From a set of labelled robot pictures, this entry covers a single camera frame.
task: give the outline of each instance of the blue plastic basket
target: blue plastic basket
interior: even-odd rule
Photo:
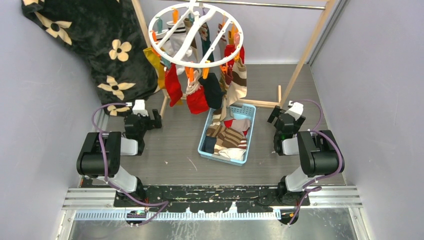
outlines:
[[[202,146],[203,146],[203,143],[205,142],[205,137],[206,137],[206,130],[209,128],[209,126],[212,123],[212,115],[214,112],[214,109],[212,108],[209,110],[209,114],[207,115],[206,123],[203,129],[203,134],[201,135],[201,139],[200,139],[200,143],[199,143],[197,151],[199,152],[200,156],[203,158],[220,161],[227,164],[242,166],[248,160],[249,148],[251,147],[253,127],[255,124],[256,107],[253,105],[244,103],[242,105],[233,104],[230,106],[230,108],[232,110],[232,113],[234,114],[235,119],[250,119],[250,122],[251,122],[250,129],[246,136],[247,148],[246,148],[246,152],[244,153],[243,161],[202,151]]]

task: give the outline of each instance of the white wall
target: white wall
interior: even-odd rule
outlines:
[[[316,0],[243,0],[242,2],[325,5],[325,2]],[[140,3],[146,23],[149,25],[159,11],[181,2],[140,0]],[[248,64],[296,64],[301,58],[322,12],[321,10],[227,4],[216,4],[216,6],[230,13],[240,23],[245,37],[243,44],[246,51],[245,61]],[[172,14],[169,13],[167,18],[162,20],[166,27],[165,22],[172,20]],[[222,15],[218,13],[207,22],[213,39],[217,35],[218,24],[222,21]],[[201,46],[200,37],[197,37],[197,45]],[[217,50],[214,52],[214,56],[217,59],[221,58]]]
[[[424,1],[352,0],[312,66],[377,240],[423,239]]]
[[[0,14],[0,239],[50,240],[100,101],[76,56],[4,0]]]

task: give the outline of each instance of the wooden frame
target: wooden frame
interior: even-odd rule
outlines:
[[[309,42],[306,45],[305,50],[303,51],[303,54],[299,60],[299,62],[297,63],[297,66],[293,72],[293,75],[290,78],[290,81],[287,85],[287,87],[284,90],[284,93],[282,94],[282,88],[281,85],[278,85],[278,90],[277,90],[277,98],[278,98],[278,102],[272,102],[272,101],[259,101],[259,100],[248,100],[248,99],[240,99],[237,102],[238,103],[245,103],[245,104],[252,104],[255,105],[256,107],[260,107],[260,108],[270,108],[273,109],[275,106],[280,106],[281,108],[284,106],[284,103],[286,102],[290,91],[293,88],[293,85],[295,84],[299,73],[302,70],[302,67],[304,66],[308,56],[310,55],[315,42],[317,41],[318,37],[320,36],[320,33],[323,31],[323,27],[327,21],[327,19],[330,16],[330,13],[333,9],[333,7],[336,4],[336,0],[318,0],[320,2],[326,2],[325,4],[325,9],[322,11],[318,22],[316,23],[315,29],[312,32],[312,36],[309,39]],[[143,36],[144,39],[146,41],[146,44],[148,47],[151,47],[151,42],[149,40],[149,36],[148,36],[148,28],[147,28],[147,24],[146,24],[146,20],[143,14],[143,10],[142,7],[140,5],[139,0],[132,0],[132,4],[134,6],[134,10],[135,13],[137,15],[138,18],[138,22],[141,26],[141,30],[143,32]],[[165,108],[167,106],[168,103],[168,99],[170,99],[167,91],[165,89],[162,90],[163,92],[163,103],[162,103],[162,109],[160,110],[160,115],[162,116],[162,118],[164,117],[165,114]],[[185,94],[182,96],[181,98],[182,100],[186,99]]]

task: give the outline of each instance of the blanket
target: blanket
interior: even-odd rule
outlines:
[[[147,44],[131,0],[21,0],[21,8],[88,63],[102,104],[146,100],[155,92],[158,77],[143,53]],[[112,105],[105,112],[126,116],[129,110]]]

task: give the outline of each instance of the metal pipe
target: metal pipe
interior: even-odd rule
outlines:
[[[190,0],[159,0],[159,1],[172,1],[172,2],[190,2]],[[306,5],[291,5],[279,3],[255,3],[245,1],[219,1],[219,0],[197,0],[199,3],[205,4],[228,4],[228,5],[244,5],[255,7],[271,7],[271,8],[285,8],[285,9],[309,9],[309,10],[325,10],[325,6],[306,6]]]

